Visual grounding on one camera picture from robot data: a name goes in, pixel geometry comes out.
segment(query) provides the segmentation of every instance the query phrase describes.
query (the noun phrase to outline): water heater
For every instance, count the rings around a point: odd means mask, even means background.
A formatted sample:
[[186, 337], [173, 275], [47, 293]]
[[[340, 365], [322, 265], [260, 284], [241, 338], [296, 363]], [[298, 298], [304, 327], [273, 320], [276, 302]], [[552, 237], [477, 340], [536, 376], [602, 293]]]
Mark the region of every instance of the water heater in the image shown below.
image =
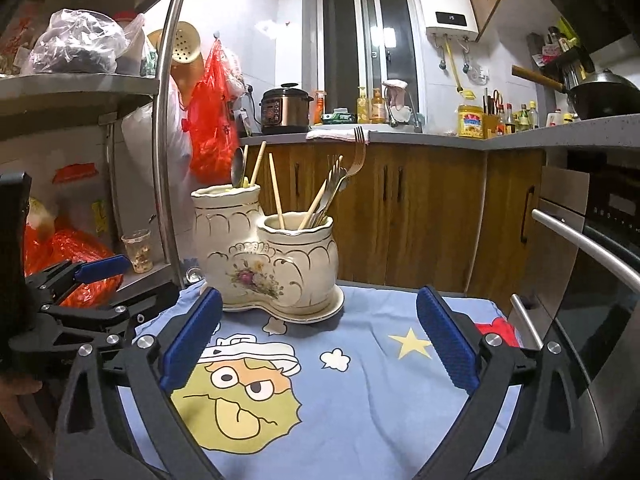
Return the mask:
[[427, 34], [466, 36], [474, 41], [478, 23], [471, 0], [420, 0]]

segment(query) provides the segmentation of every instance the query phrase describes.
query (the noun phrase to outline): gray countertop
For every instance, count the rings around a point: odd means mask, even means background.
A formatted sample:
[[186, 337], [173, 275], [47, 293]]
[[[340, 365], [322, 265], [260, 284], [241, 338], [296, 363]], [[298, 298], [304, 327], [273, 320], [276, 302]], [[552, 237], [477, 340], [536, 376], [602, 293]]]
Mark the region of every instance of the gray countertop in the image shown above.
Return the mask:
[[[376, 131], [373, 124], [369, 129], [370, 142], [389, 144], [414, 144], [419, 146], [447, 146], [466, 150], [493, 151], [524, 148], [551, 148], [566, 146], [572, 148], [640, 148], [640, 114], [606, 117], [590, 121], [578, 121], [550, 128], [538, 128], [489, 140], [449, 137], [433, 134], [392, 133]], [[240, 144], [250, 146], [266, 140], [268, 144], [297, 144], [306, 142], [306, 134], [255, 136], [241, 139]], [[309, 142], [332, 142], [329, 139]]]

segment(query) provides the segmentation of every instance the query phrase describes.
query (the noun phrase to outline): blue tablecloth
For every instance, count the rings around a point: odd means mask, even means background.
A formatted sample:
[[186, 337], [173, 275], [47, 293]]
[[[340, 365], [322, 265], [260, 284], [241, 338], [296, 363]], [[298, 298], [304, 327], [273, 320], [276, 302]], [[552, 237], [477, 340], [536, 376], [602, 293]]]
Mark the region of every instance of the blue tablecloth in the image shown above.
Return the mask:
[[[158, 334], [198, 297], [195, 285], [139, 334]], [[342, 287], [344, 309], [313, 325], [261, 310], [225, 314], [172, 400], [229, 480], [411, 479], [467, 394], [449, 379], [415, 313], [416, 295]], [[477, 323], [502, 316], [487, 300], [446, 298]], [[476, 467], [490, 463], [513, 415], [512, 386]], [[120, 394], [140, 450], [162, 468], [128, 388]]]

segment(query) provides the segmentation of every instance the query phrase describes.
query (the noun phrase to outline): blue gripper pad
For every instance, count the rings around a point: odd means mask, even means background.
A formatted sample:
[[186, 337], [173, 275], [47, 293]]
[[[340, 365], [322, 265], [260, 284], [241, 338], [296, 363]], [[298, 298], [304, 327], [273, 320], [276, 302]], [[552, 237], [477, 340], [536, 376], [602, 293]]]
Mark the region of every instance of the blue gripper pad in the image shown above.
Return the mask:
[[126, 256], [116, 254], [111, 258], [82, 264], [74, 274], [74, 280], [78, 283], [95, 283], [106, 280], [118, 274], [124, 274], [131, 268], [131, 262]]
[[477, 356], [453, 321], [453, 312], [430, 286], [425, 286], [418, 292], [415, 306], [420, 325], [431, 340], [454, 386], [466, 390], [471, 396], [480, 384], [476, 371]]
[[198, 298], [190, 312], [193, 314], [184, 323], [171, 346], [164, 351], [162, 358], [162, 377], [159, 383], [167, 394], [183, 388], [187, 383], [202, 351], [211, 339], [211, 334], [220, 323], [222, 296], [215, 288], [208, 288]]

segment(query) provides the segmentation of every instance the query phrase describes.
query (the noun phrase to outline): fork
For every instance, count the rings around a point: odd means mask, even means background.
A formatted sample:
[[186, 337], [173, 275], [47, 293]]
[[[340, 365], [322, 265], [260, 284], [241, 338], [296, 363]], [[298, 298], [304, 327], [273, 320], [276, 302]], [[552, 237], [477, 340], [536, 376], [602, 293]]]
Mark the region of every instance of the fork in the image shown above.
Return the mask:
[[333, 164], [331, 170], [329, 170], [329, 175], [326, 178], [326, 185], [324, 186], [324, 193], [322, 194], [322, 198], [320, 199], [320, 203], [318, 205], [318, 209], [312, 216], [309, 222], [309, 228], [313, 229], [318, 227], [322, 219], [324, 218], [324, 214], [326, 210], [331, 204], [331, 200], [334, 198], [335, 191], [340, 184], [340, 178], [343, 173], [340, 171], [342, 168], [340, 167], [340, 162], [342, 158], [339, 157]]
[[354, 135], [356, 139], [356, 152], [353, 155], [353, 164], [347, 170], [346, 175], [340, 180], [340, 184], [338, 185], [338, 192], [344, 191], [344, 189], [347, 187], [346, 180], [350, 176], [354, 176], [356, 173], [358, 173], [364, 166], [364, 160], [367, 155], [367, 145], [365, 144], [364, 130], [362, 129], [362, 126], [356, 127]]

